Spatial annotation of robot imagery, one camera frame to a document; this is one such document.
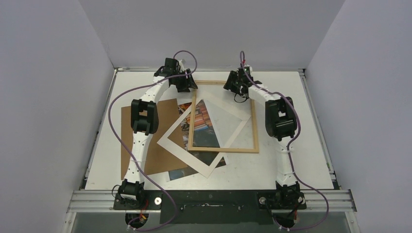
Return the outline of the clear acrylic sheet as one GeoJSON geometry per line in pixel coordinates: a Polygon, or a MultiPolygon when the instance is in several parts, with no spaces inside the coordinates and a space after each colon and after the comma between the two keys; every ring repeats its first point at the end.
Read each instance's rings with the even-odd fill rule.
{"type": "MultiPolygon", "coordinates": [[[[233,94],[225,89],[223,89],[224,81],[207,81],[199,80],[196,82],[199,89],[196,90],[197,94],[202,92],[208,92],[219,99],[223,99],[226,102],[233,102],[238,104],[233,100],[233,94]]],[[[218,137],[218,142],[220,147],[227,142],[228,138],[231,136],[233,131],[237,128],[240,123],[240,119],[234,117],[230,113],[222,110],[209,100],[203,100],[206,104],[206,108],[209,113],[209,117],[212,121],[212,125],[216,136],[218,137]]],[[[252,148],[253,142],[251,140],[252,136],[252,125],[251,121],[248,121],[243,130],[240,132],[238,137],[232,143],[233,148],[252,148]]]]}

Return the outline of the colourful photo print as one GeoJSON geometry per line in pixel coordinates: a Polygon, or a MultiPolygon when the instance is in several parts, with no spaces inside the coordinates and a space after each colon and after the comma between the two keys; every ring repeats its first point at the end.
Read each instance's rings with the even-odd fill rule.
{"type": "MultiPolygon", "coordinates": [[[[189,123],[190,115],[187,115],[185,119],[180,123],[180,131],[183,134],[183,143],[185,150],[188,150],[189,123]]],[[[200,100],[195,107],[193,146],[213,148],[220,147],[218,137],[215,134],[212,121],[209,117],[206,104],[203,100],[200,100]]],[[[189,151],[189,153],[198,160],[202,161],[207,166],[210,166],[218,156],[217,152],[209,151],[189,151]]],[[[171,181],[197,173],[198,172],[190,166],[171,170],[168,172],[169,179],[171,181]]]]}

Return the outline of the wooden picture frame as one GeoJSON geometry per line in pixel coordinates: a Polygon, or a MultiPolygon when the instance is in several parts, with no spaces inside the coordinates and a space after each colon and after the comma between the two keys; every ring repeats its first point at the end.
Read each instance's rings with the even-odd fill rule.
{"type": "Polygon", "coordinates": [[[193,91],[192,94],[192,105],[190,109],[190,122],[189,122],[189,140],[188,140],[188,150],[189,151],[209,151],[209,152],[225,152],[225,153],[258,153],[258,127],[255,111],[255,101],[250,100],[251,107],[251,123],[252,123],[252,139],[253,148],[214,148],[214,147],[194,147],[193,144],[193,134],[194,134],[194,120],[195,120],[195,109],[197,101],[197,92],[193,91]]]}

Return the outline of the white mat board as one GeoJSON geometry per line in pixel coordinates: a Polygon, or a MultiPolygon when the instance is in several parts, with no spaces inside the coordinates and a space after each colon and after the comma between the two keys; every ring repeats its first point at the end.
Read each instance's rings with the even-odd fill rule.
{"type": "MultiPolygon", "coordinates": [[[[200,97],[202,100],[206,99],[221,108],[222,110],[225,110],[226,112],[230,113],[234,117],[240,119],[240,123],[237,126],[237,128],[233,131],[231,136],[228,138],[227,142],[223,145],[222,148],[233,148],[231,147],[232,143],[235,141],[235,139],[238,137],[240,132],[243,130],[245,125],[247,124],[248,121],[251,121],[251,107],[250,107],[250,100],[246,101],[245,103],[241,104],[234,104],[233,102],[226,102],[223,99],[219,99],[215,97],[214,95],[208,93],[208,92],[202,92],[201,94],[197,94],[197,101],[198,103],[200,100],[198,99],[200,97]]],[[[169,139],[170,134],[178,127],[180,126],[180,123],[185,119],[187,115],[190,115],[190,107],[185,110],[185,112],[176,120],[176,122],[173,123],[173,125],[163,134],[163,136],[159,139],[158,144],[166,149],[168,152],[173,154],[175,157],[186,163],[188,166],[192,167],[195,169],[198,173],[202,174],[204,177],[209,177],[212,171],[215,169],[217,163],[221,160],[225,152],[218,152],[218,156],[215,158],[215,160],[212,162],[210,166],[205,165],[202,161],[198,160],[194,156],[192,156],[189,153],[189,150],[185,150],[184,148],[181,148],[180,146],[176,145],[174,142],[172,142],[169,139]]]]}

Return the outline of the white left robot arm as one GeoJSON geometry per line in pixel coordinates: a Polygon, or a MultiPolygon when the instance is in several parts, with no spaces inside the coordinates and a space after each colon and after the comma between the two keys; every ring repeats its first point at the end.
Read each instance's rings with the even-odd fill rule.
{"type": "Polygon", "coordinates": [[[134,90],[148,88],[138,99],[131,102],[131,129],[133,132],[134,145],[128,148],[122,143],[123,148],[131,154],[131,163],[124,179],[128,183],[136,183],[141,187],[148,180],[144,173],[143,164],[153,134],[159,126],[157,103],[164,92],[174,85],[178,93],[186,93],[198,89],[189,68],[184,67],[185,61],[175,58],[166,58],[165,64],[161,66],[153,77],[153,82],[134,90]]]}

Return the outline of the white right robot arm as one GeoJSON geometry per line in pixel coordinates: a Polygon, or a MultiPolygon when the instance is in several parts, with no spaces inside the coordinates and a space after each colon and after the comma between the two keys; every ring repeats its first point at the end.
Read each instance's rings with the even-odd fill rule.
{"type": "Polygon", "coordinates": [[[292,108],[292,99],[272,94],[261,82],[254,81],[251,67],[239,67],[230,71],[223,85],[235,95],[253,100],[264,106],[265,130],[269,137],[278,141],[279,152],[275,154],[277,164],[276,187],[292,187],[298,184],[289,157],[289,146],[281,144],[283,138],[293,139],[298,129],[296,114],[292,108]]]}

